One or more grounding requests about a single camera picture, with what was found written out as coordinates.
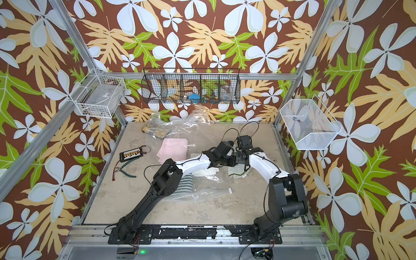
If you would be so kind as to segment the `pale green towel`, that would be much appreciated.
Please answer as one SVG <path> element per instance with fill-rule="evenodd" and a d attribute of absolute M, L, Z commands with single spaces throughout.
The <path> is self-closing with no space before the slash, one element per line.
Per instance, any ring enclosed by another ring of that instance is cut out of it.
<path fill-rule="evenodd" d="M 228 167 L 228 176 L 239 179 L 239 178 L 245 178 L 251 167 L 245 164 L 236 164 L 234 167 Z"/>

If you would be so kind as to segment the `green white striped towel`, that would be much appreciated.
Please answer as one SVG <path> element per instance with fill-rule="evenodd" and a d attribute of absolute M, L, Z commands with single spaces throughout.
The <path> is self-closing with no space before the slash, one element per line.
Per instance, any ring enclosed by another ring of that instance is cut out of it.
<path fill-rule="evenodd" d="M 173 193 L 173 196 L 182 200 L 190 199 L 194 194 L 194 189 L 194 177 L 192 174 L 188 174 L 182 177 L 176 191 Z"/>

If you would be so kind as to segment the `pink towel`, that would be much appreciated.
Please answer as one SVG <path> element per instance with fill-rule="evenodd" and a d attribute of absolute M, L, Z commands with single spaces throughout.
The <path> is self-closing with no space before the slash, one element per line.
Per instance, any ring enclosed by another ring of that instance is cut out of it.
<path fill-rule="evenodd" d="M 188 140 L 184 138 L 166 138 L 157 153 L 159 162 L 162 164 L 168 159 L 182 161 L 187 157 Z"/>

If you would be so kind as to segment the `clear plastic vacuum bag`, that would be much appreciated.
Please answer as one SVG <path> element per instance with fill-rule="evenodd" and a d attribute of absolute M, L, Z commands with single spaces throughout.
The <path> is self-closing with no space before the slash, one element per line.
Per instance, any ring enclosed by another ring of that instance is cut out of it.
<path fill-rule="evenodd" d="M 161 113 L 151 115 L 150 121 L 162 122 Z M 188 140 L 188 149 L 186 159 L 199 156 L 203 151 L 211 147 L 215 147 L 221 140 L 219 132 L 215 130 L 215 125 L 211 122 L 207 112 L 197 110 L 192 112 L 185 118 L 174 118 L 170 122 L 165 122 L 171 132 L 163 139 L 153 138 L 149 134 L 145 134 L 146 146 L 151 148 L 150 158 L 154 159 L 152 166 L 149 168 L 155 171 L 161 164 L 157 153 L 160 150 L 164 139 L 166 138 L 184 138 Z M 194 177 L 195 189 L 190 199 L 177 199 L 170 195 L 165 198 L 169 202 L 195 202 L 198 200 L 206 200 L 232 194 L 229 178 L 224 173 L 224 168 L 218 168 L 216 175 L 207 177 Z"/>

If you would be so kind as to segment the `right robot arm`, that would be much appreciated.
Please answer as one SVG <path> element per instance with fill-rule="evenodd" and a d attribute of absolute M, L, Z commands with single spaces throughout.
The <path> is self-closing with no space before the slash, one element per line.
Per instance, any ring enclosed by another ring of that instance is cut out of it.
<path fill-rule="evenodd" d="M 302 178 L 277 166 L 262 149 L 253 146 L 251 136 L 239 136 L 236 141 L 237 162 L 255 169 L 268 182 L 263 198 L 264 215 L 254 220 L 249 235 L 257 241 L 275 237 L 281 225 L 309 211 Z"/>

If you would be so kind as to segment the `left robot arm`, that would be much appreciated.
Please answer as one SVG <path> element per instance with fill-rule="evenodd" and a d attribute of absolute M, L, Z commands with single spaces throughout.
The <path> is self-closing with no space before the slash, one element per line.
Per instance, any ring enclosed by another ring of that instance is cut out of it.
<path fill-rule="evenodd" d="M 186 175 L 199 170 L 235 166 L 234 142 L 221 141 L 218 146 L 203 151 L 199 156 L 183 161 L 166 160 L 153 176 L 147 194 L 111 230 L 109 244 L 133 244 L 147 215 L 165 197 L 172 195 Z"/>

